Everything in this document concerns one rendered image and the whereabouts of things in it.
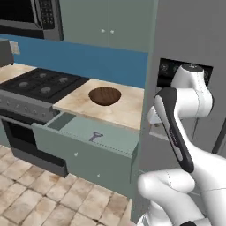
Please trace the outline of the green lower drawer front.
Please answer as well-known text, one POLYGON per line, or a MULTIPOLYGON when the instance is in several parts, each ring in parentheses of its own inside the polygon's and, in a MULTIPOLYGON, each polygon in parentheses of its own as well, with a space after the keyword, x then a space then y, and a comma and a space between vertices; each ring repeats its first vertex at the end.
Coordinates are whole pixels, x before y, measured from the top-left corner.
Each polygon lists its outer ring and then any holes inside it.
POLYGON ((130 175, 117 169, 95 169, 79 165, 68 165, 68 171, 89 182, 102 186, 112 192, 117 192, 128 198, 132 197, 132 185, 130 184, 130 175))

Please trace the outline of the grey tall appliance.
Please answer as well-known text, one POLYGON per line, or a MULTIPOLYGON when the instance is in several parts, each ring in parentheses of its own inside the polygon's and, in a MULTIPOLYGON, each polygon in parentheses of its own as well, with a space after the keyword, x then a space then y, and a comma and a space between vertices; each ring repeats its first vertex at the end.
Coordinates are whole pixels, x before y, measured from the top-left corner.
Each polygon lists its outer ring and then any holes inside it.
MULTIPOLYGON (((132 219, 137 222, 150 207, 150 200, 139 194, 139 176, 180 167, 163 125, 151 125, 147 113, 183 64, 204 70, 214 105, 208 116, 181 123, 191 143, 212 154, 226 117, 226 0, 154 0, 139 151, 132 170, 137 191, 132 219)), ((226 136, 216 155, 226 159, 226 136)))

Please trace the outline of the green open drawer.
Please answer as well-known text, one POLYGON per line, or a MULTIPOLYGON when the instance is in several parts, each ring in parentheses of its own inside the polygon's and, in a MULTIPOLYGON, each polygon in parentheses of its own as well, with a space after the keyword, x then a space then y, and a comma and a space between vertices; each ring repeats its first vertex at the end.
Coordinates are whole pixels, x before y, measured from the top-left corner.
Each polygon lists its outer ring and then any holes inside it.
POLYGON ((61 113, 43 126, 34 124, 33 131, 39 149, 64 158, 68 165, 121 170, 131 176, 139 142, 139 134, 133 130, 61 113), (93 132, 103 137, 91 142, 93 132))

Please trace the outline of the steel microwave oven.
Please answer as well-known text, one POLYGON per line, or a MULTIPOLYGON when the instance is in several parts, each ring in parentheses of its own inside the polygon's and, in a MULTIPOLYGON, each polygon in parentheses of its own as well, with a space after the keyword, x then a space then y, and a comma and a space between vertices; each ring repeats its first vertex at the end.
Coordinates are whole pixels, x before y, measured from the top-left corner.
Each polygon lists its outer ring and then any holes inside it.
POLYGON ((59 0, 0 0, 0 34, 62 41, 59 0))

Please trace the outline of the brown wooden bowl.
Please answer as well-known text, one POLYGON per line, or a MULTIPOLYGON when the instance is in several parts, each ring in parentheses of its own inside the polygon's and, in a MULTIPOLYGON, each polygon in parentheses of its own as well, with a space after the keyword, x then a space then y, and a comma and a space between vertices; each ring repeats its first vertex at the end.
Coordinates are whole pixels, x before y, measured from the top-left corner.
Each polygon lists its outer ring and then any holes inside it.
POLYGON ((121 98, 121 92, 113 87, 97 87, 88 94, 92 102, 100 106, 109 106, 121 98))

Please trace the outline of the white wall socket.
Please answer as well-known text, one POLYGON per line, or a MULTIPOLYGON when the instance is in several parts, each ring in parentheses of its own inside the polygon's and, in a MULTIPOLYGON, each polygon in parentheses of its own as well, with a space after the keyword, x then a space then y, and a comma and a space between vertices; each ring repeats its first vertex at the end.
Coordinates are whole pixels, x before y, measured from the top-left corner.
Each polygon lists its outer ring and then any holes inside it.
POLYGON ((11 41, 10 46, 11 46, 11 52, 13 54, 16 54, 16 55, 20 54, 19 45, 15 41, 11 41))

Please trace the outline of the purple peeler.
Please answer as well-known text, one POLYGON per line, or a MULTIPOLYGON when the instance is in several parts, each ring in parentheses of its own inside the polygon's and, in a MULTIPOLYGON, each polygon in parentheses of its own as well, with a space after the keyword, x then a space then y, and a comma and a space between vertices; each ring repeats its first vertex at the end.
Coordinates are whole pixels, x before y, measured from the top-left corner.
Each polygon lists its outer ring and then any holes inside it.
POLYGON ((93 142, 96 138, 103 137, 103 134, 99 132, 93 132, 93 136, 89 139, 89 141, 93 142))

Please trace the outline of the grey toaster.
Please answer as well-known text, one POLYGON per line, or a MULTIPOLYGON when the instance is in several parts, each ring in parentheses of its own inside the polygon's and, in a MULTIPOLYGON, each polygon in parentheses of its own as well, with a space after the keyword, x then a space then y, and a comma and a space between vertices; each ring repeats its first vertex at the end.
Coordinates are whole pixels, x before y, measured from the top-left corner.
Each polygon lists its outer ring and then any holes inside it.
POLYGON ((7 39, 0 38, 0 67, 5 67, 9 64, 14 64, 10 42, 7 39))

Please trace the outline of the black and steel stove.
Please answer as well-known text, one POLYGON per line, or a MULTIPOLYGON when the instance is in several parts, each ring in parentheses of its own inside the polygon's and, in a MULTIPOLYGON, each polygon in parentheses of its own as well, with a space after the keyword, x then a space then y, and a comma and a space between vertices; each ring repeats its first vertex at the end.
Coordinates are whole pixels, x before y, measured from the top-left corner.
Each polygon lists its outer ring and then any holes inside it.
POLYGON ((87 78, 36 68, 0 84, 0 116, 32 123, 46 124, 59 114, 53 105, 82 86, 87 78))

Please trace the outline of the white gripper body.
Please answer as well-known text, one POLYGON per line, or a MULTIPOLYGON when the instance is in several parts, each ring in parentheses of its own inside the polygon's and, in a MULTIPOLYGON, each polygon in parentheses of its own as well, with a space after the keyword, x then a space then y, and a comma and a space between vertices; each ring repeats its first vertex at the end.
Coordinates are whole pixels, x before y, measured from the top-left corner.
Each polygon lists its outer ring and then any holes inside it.
POLYGON ((154 126, 160 126, 162 121, 156 113, 155 107, 152 106, 147 113, 147 121, 154 126))

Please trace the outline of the black oven door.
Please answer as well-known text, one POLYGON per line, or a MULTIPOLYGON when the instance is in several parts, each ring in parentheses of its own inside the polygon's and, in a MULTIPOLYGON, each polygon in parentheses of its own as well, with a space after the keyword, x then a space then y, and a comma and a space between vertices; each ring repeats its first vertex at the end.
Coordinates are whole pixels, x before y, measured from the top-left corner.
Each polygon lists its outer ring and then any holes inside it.
POLYGON ((11 146, 11 151, 15 157, 60 177, 66 177, 68 175, 64 159, 38 149, 32 129, 9 124, 2 119, 1 121, 11 146))

